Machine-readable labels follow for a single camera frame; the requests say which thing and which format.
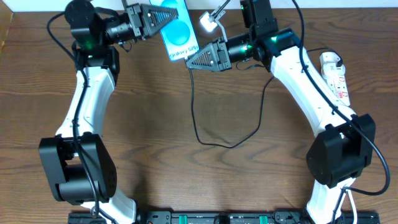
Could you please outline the blue smartphone lit screen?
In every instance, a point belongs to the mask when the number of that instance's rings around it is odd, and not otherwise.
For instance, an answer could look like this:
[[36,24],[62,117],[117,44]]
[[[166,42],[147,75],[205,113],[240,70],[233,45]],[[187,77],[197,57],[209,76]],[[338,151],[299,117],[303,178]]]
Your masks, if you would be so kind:
[[164,45],[170,61],[188,58],[199,51],[185,0],[150,0],[152,5],[176,8],[178,18],[161,29]]

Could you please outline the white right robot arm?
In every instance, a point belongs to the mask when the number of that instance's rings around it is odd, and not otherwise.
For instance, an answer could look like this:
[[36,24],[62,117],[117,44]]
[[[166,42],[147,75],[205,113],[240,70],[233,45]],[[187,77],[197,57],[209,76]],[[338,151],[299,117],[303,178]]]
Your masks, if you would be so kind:
[[354,192],[353,182],[371,164],[376,125],[334,94],[310,61],[303,37],[278,28],[269,1],[242,1],[241,10],[248,31],[213,40],[187,58],[187,68],[222,72],[253,58],[288,89],[315,136],[306,155],[315,179],[306,212],[313,223],[336,223],[343,218],[343,199]]

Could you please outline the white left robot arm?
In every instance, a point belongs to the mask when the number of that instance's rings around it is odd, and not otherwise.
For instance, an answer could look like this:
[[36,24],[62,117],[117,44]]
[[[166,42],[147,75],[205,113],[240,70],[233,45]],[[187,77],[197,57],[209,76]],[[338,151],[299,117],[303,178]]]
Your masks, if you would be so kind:
[[101,139],[103,122],[120,71],[118,48],[155,36],[178,11],[135,3],[125,4],[120,14],[77,0],[61,16],[74,37],[66,53],[75,65],[76,88],[62,125],[39,144],[52,195],[87,208],[85,223],[147,223],[146,213],[118,187],[116,166]]

